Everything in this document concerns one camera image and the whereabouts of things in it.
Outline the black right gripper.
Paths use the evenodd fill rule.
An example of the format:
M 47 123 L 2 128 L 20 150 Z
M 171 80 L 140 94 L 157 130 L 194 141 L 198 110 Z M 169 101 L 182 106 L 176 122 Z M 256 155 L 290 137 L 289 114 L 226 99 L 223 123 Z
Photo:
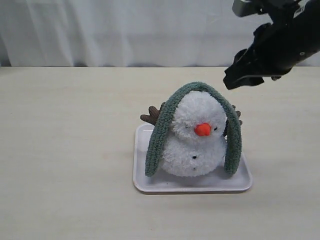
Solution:
M 227 89 L 255 87 L 265 82 L 264 77 L 277 80 L 320 51 L 320 2 L 299 3 L 257 1 L 257 11 L 267 13 L 272 23 L 259 26 L 252 45 L 234 56 L 232 65 L 224 71 Z

